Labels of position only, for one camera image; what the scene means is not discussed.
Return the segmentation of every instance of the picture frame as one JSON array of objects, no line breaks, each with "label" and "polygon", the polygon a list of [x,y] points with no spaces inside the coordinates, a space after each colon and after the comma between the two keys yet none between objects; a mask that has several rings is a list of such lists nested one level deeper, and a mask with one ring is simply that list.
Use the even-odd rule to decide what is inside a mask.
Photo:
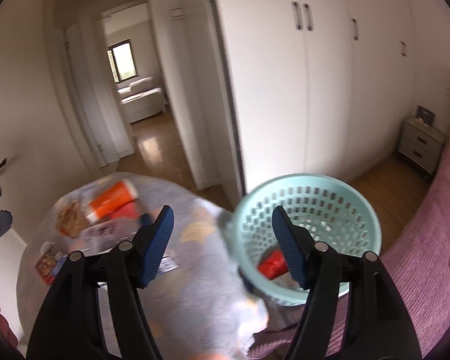
[{"label": "picture frame", "polygon": [[429,111],[428,109],[418,106],[416,110],[416,120],[420,123],[423,123],[427,126],[433,125],[433,120],[435,120],[435,114],[432,111]]}]

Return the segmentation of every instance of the white wardrobe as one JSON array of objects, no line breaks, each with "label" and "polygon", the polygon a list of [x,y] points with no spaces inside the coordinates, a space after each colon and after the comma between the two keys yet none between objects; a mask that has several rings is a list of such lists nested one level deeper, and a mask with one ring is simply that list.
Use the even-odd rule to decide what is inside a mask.
[{"label": "white wardrobe", "polygon": [[413,107],[407,0],[216,0],[247,191],[350,179],[393,150]]}]

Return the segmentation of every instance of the white sofa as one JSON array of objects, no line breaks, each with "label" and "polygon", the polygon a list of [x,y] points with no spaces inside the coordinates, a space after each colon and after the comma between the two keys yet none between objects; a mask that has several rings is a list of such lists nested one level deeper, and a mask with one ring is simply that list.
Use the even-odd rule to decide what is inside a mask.
[{"label": "white sofa", "polygon": [[167,101],[161,88],[154,87],[153,77],[133,80],[118,90],[129,123],[165,110]]}]

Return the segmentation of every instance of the ceiling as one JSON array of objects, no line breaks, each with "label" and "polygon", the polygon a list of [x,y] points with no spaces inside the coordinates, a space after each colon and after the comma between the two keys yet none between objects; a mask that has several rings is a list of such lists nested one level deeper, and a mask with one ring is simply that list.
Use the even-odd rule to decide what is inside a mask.
[{"label": "ceiling", "polygon": [[147,3],[135,5],[119,12],[105,16],[102,19],[105,35],[136,26],[149,20]]}]

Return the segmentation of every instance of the metal screw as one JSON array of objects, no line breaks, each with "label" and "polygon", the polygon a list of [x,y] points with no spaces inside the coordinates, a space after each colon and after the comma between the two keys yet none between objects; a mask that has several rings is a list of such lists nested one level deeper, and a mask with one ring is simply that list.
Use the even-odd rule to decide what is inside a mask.
[{"label": "metal screw", "polygon": [[315,244],[315,249],[318,251],[327,251],[328,245],[325,242],[319,241]]},{"label": "metal screw", "polygon": [[365,258],[372,263],[378,260],[378,256],[372,251],[365,253]]},{"label": "metal screw", "polygon": [[129,251],[133,247],[133,244],[130,241],[120,242],[118,248],[121,251]]},{"label": "metal screw", "polygon": [[82,258],[82,254],[79,251],[73,251],[72,253],[70,253],[70,256],[68,257],[71,261],[73,261],[74,263],[76,263],[78,260],[80,260]]}]

